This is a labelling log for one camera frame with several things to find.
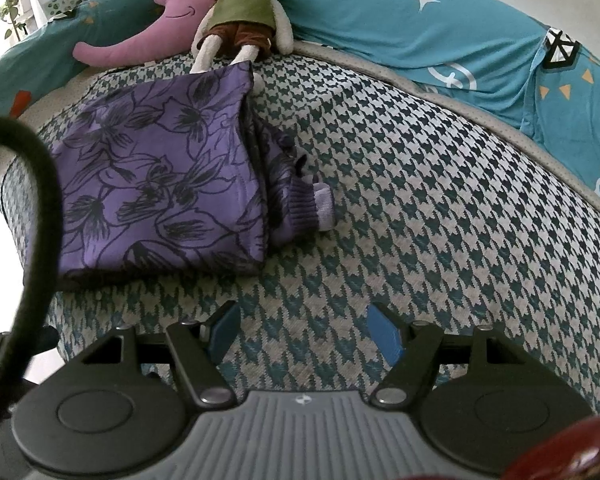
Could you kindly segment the purple patterned garment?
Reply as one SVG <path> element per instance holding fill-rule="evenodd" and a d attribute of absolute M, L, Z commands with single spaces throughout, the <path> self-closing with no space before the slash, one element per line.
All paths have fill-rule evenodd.
<path fill-rule="evenodd" d="M 239 63 L 88 103 L 56 146 L 62 288 L 201 271 L 253 274 L 336 223 L 330 186 L 251 106 Z"/>

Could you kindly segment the blue white houndstooth mat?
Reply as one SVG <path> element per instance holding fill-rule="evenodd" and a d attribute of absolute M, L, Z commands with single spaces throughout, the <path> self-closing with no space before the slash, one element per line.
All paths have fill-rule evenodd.
<path fill-rule="evenodd" d="M 489 131 L 384 82 L 305 56 L 260 68 L 259 114 L 335 192 L 337 225 L 255 278 L 61 292 L 48 320 L 69 359 L 123 323 L 155 333 L 238 301 L 221 365 L 237 390 L 372 390 L 381 302 L 452 334 L 501 330 L 600 412 L 600 213 Z"/>

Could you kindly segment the pink moon plush toy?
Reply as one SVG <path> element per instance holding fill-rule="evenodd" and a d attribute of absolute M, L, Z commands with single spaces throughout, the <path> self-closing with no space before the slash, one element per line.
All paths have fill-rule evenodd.
<path fill-rule="evenodd" d="M 94 46 L 81 41 L 73 57 L 98 68 L 117 68 L 160 61 L 189 50 L 198 26 L 211 10 L 214 0 L 154 0 L 160 6 L 158 18 L 134 35 L 110 44 Z"/>

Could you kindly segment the beige bunny plush toy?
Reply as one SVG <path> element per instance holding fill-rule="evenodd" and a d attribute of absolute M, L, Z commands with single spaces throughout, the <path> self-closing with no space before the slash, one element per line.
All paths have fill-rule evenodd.
<path fill-rule="evenodd" d="M 190 71 L 210 70 L 221 55 L 230 56 L 235 64 L 254 63 L 273 51 L 294 52 L 292 25 L 278 0 L 214 0 L 190 48 L 194 57 Z"/>

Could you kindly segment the blue cartoon print bedsheet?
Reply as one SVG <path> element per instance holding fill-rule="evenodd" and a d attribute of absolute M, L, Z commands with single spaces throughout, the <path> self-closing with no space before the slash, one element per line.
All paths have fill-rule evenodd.
<path fill-rule="evenodd" d="M 600 198 L 600 60 L 572 32 L 498 0 L 278 0 L 294 36 L 387 67 L 518 129 Z M 161 13 L 154 0 L 88 0 L 0 58 L 0 116 L 91 67 Z"/>

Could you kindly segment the green potted plant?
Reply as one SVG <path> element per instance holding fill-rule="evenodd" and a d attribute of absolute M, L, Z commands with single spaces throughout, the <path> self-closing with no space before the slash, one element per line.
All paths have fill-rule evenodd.
<path fill-rule="evenodd" d="M 29 35 L 29 0 L 3 0 L 0 3 L 0 31 L 5 40 L 20 42 Z"/>

